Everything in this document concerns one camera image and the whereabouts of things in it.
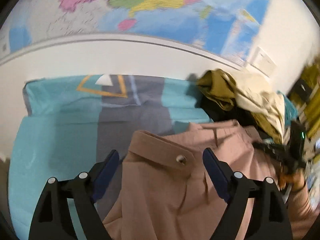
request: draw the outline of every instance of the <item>white wall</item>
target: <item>white wall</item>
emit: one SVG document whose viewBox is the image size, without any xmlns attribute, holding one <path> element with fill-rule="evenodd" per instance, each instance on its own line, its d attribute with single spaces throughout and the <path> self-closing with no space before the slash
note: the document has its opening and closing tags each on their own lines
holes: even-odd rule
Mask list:
<svg viewBox="0 0 320 240">
<path fill-rule="evenodd" d="M 249 61 L 258 46 L 278 66 L 270 78 L 273 89 L 287 93 L 307 60 L 319 51 L 319 26 L 302 0 L 272 0 Z"/>
<path fill-rule="evenodd" d="M 11 60 L 0 62 L 0 153 L 11 154 L 21 119 L 27 114 L 22 99 L 25 81 L 103 73 L 185 79 L 190 73 L 201 75 L 207 69 L 228 71 L 232 68 L 227 65 L 236 67 L 219 57 L 181 44 L 174 46 L 206 57 L 158 45 L 107 40 L 117 37 L 119 35 L 103 34 L 64 37 L 30 46 L 13 54 Z M 137 36 L 127 38 L 156 41 Z M 270 82 L 274 90 L 286 93 L 306 60 L 320 47 L 319 38 L 319 27 L 301 0 L 273 0 L 250 57 L 257 46 L 266 51 L 278 65 Z M 247 69 L 256 71 L 250 66 Z"/>
</svg>

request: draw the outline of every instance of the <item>cream fabric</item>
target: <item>cream fabric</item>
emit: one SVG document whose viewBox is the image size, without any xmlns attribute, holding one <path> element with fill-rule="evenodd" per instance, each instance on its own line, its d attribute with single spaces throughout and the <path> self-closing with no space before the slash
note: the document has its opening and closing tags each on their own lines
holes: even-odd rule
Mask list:
<svg viewBox="0 0 320 240">
<path fill-rule="evenodd" d="M 237 71 L 230 74 L 236 81 L 237 106 L 265 115 L 283 141 L 285 113 L 283 96 L 273 92 L 268 81 L 258 73 Z"/>
</svg>

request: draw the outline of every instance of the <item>yellow country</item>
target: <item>yellow country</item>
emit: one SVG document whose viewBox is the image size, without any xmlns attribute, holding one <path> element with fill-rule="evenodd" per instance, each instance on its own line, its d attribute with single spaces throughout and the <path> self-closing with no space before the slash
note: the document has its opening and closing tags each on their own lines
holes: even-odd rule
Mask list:
<svg viewBox="0 0 320 240">
<path fill-rule="evenodd" d="M 142 3 L 131 8 L 129 17 L 142 10 L 155 10 L 158 8 L 180 8 L 184 6 L 183 0 L 144 0 Z"/>
<path fill-rule="evenodd" d="M 242 10 L 242 15 L 249 21 L 256 22 L 256 19 L 253 18 L 246 10 Z"/>
</svg>

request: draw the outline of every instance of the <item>human hand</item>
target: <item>human hand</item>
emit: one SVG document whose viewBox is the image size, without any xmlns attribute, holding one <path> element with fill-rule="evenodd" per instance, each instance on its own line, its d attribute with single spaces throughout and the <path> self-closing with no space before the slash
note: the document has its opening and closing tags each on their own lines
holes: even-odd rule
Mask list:
<svg viewBox="0 0 320 240">
<path fill-rule="evenodd" d="M 296 173 L 288 175 L 284 174 L 283 167 L 281 167 L 278 181 L 280 190 L 283 190 L 287 183 L 293 184 L 291 189 L 292 192 L 301 190 L 305 185 L 302 169 L 298 169 Z"/>
</svg>

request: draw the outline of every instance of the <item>metal snap button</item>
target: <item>metal snap button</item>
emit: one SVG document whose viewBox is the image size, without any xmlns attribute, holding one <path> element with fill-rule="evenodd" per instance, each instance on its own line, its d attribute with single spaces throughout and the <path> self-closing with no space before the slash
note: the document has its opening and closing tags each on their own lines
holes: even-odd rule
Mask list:
<svg viewBox="0 0 320 240">
<path fill-rule="evenodd" d="M 56 179 L 54 177 L 51 177 L 50 179 L 48 179 L 48 183 L 52 184 L 56 181 Z"/>
<path fill-rule="evenodd" d="M 178 156 L 176 157 L 176 161 L 177 161 L 178 163 L 181 163 L 182 165 L 186 165 L 186 163 L 187 163 L 187 158 L 186 158 L 185 156 L 183 156 L 183 155 L 178 155 Z"/>
</svg>

